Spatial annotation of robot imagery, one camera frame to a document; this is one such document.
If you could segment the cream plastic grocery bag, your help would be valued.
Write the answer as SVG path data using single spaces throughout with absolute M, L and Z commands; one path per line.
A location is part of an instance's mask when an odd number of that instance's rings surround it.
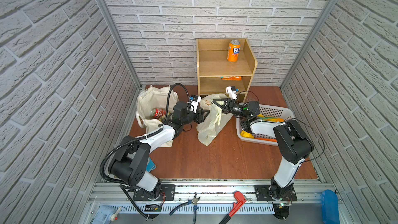
M 233 117 L 233 114 L 223 114 L 222 109 L 215 105 L 213 100 L 228 99 L 225 93 L 211 94 L 201 99 L 200 106 L 210 113 L 205 121 L 197 125 L 198 140 L 205 146 L 216 138 L 220 131 Z

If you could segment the red cola can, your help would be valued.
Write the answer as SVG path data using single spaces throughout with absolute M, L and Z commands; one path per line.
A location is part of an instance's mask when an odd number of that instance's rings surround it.
M 165 116 L 166 110 L 162 108 L 153 108 L 151 110 L 150 116 L 153 119 L 161 119 L 163 116 Z

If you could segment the white floral canvas tote bag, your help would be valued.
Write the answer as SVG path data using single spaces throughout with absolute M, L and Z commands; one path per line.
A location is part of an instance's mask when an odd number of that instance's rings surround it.
M 155 131 L 164 121 L 170 89 L 171 86 L 156 88 L 151 85 L 138 96 L 136 119 L 138 125 L 145 128 L 146 133 Z

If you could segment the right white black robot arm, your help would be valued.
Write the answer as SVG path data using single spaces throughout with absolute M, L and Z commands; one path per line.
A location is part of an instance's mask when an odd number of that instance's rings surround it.
M 268 188 L 273 200 L 281 201 L 293 191 L 293 181 L 301 164 L 314 150 L 314 144 L 295 118 L 271 121 L 271 117 L 261 115 L 260 104 L 250 101 L 238 104 L 233 99 L 213 100 L 224 114 L 233 114 L 240 119 L 243 131 L 252 135 L 265 135 L 276 140 L 282 155 L 278 171 L 271 179 Z

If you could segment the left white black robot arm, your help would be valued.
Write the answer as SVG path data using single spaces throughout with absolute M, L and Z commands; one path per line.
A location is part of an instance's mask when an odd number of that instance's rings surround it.
M 136 138 L 123 138 L 120 145 L 101 162 L 101 177 L 129 189 L 142 189 L 148 198 L 156 199 L 160 195 L 161 180 L 147 171 L 149 155 L 177 138 L 185 125 L 202 123 L 209 114 L 210 111 L 200 107 L 199 103 L 177 102 L 173 113 L 156 130 Z

